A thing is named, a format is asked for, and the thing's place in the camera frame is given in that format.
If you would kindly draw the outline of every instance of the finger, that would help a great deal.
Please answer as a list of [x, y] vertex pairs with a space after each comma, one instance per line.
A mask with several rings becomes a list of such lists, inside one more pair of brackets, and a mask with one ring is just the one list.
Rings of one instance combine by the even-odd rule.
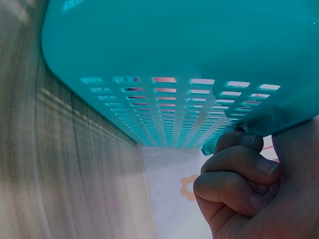
[[[247, 217], [254, 216], [267, 204], [267, 200], [256, 194], [247, 180], [234, 172], [200, 175], [194, 182], [194, 193], [211, 202], [225, 203]], [[209, 212], [204, 216], [210, 220]]]
[[230, 171], [240, 174], [252, 183], [263, 186], [275, 184], [281, 176], [281, 167], [242, 145], [227, 148], [212, 156], [201, 169], [201, 173]]
[[236, 131], [223, 134], [217, 141], [215, 154], [236, 145], [243, 145], [260, 153], [264, 147], [264, 140], [261, 135], [242, 132], [240, 131], [241, 128], [236, 127]]

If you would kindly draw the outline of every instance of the fingernail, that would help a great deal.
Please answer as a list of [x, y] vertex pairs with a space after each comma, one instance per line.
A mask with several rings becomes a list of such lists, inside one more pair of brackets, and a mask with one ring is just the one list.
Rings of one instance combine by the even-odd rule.
[[256, 134], [245, 134], [241, 139], [241, 144], [243, 146], [252, 148], [255, 142]]
[[259, 158], [257, 162], [257, 169], [261, 173], [267, 174], [267, 175], [271, 175], [278, 166], [279, 166], [279, 163], [265, 159], [264, 157]]
[[253, 209], [260, 210], [266, 206], [267, 200], [259, 195], [253, 194], [249, 198], [249, 204]]

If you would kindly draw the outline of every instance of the floor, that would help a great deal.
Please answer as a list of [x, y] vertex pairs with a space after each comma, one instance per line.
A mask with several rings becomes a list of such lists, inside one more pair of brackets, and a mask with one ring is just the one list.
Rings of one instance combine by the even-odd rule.
[[140, 147], [43, 61], [48, 0], [0, 0], [0, 239], [157, 239]]

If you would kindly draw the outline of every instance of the rectangular hole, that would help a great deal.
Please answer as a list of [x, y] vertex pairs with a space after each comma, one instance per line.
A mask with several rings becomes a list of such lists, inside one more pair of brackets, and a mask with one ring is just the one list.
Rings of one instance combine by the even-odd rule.
[[159, 112], [167, 113], [167, 114], [174, 114], [175, 110], [160, 110]]
[[95, 93], [101, 93], [101, 92], [106, 92], [106, 91], [111, 91], [110, 88], [91, 88], [91, 90]]
[[142, 88], [124, 88], [125, 92], [131, 92], [131, 91], [142, 91]]
[[214, 124], [214, 123], [216, 123], [216, 121], [215, 120], [204, 120], [203, 123], [212, 123], [212, 124]]
[[233, 113], [233, 114], [231, 114], [231, 116], [235, 116], [235, 117], [243, 117], [245, 115], [246, 114], [244, 114], [244, 113]]
[[154, 121], [153, 118], [140, 118], [142, 121]]
[[249, 82], [242, 82], [242, 81], [230, 81], [228, 82], [227, 86], [231, 87], [238, 87], [238, 88], [245, 88], [250, 85]]
[[101, 77], [86, 77], [86, 78], [81, 78], [81, 80], [85, 84], [94, 84], [94, 83], [103, 82], [103, 78], [101, 78]]
[[237, 121], [240, 120], [240, 118], [228, 118], [229, 121]]
[[207, 120], [210, 120], [210, 119], [211, 119], [211, 120], [218, 120], [219, 117], [206, 117], [206, 119], [207, 119]]
[[281, 86], [277, 85], [269, 85], [269, 84], [263, 84], [259, 87], [259, 89], [264, 90], [264, 91], [276, 91], [280, 88]]
[[148, 106], [146, 103], [132, 103], [132, 106]]
[[195, 105], [195, 106], [186, 106], [187, 109], [201, 109], [203, 108], [203, 106], [198, 106], [198, 105]]
[[115, 115], [119, 116], [119, 117], [128, 117], [128, 116], [130, 116], [129, 114], [125, 114], [125, 113], [116, 113]]
[[145, 100], [144, 96], [128, 96], [129, 100]]
[[176, 80], [173, 77], [155, 77], [153, 80], [154, 82], [176, 83]]
[[123, 104], [121, 103], [105, 103], [106, 106], [109, 106], [109, 107], [122, 107]]
[[212, 109], [219, 109], [219, 110], [226, 110], [228, 109], [228, 106], [213, 106]]
[[156, 92], [176, 93], [176, 89], [173, 88], [156, 88]]
[[188, 102], [190, 103], [204, 103], [206, 99], [204, 98], [189, 98], [187, 99]]
[[260, 104], [259, 101], [244, 101], [243, 102], [243, 105], [245, 105], [245, 106], [257, 106], [259, 104]]
[[159, 104], [159, 107], [175, 107], [175, 104]]
[[150, 117], [152, 116], [151, 114], [138, 114], [139, 117]]
[[252, 108], [251, 107], [238, 107], [236, 109], [236, 111], [251, 111]]
[[111, 109], [111, 111], [117, 112], [117, 113], [124, 113], [124, 112], [126, 112], [125, 109]]
[[116, 98], [115, 96], [99, 96], [99, 99], [103, 101], [114, 101], [118, 98]]
[[149, 112], [149, 109], [136, 109], [136, 112]]
[[235, 91], [224, 91], [221, 93], [222, 96], [240, 96], [241, 92], [235, 92]]
[[234, 103], [234, 100], [216, 100], [217, 103], [225, 103], [225, 104], [231, 104]]
[[174, 115], [160, 115], [162, 118], [174, 118]]
[[213, 85], [215, 80], [212, 79], [191, 79], [193, 84]]
[[256, 99], [265, 99], [268, 98], [270, 95], [267, 94], [252, 94], [250, 97], [251, 98], [256, 98]]
[[115, 77], [115, 81], [118, 83], [127, 83], [127, 82], [137, 82], [139, 79], [137, 77]]
[[198, 116], [183, 116], [184, 119], [197, 119]]
[[175, 97], [157, 97], [159, 101], [174, 101]]
[[198, 115], [199, 111], [184, 111], [184, 113], [189, 115]]
[[212, 111], [208, 113], [209, 115], [221, 116], [224, 114], [224, 111]]
[[201, 95], [208, 95], [208, 90], [190, 90], [191, 94], [201, 94]]

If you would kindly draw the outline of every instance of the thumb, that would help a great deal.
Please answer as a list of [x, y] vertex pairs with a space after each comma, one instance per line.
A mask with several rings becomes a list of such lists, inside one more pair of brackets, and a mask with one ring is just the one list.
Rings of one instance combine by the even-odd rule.
[[319, 116], [273, 135], [273, 145], [285, 178], [318, 174]]

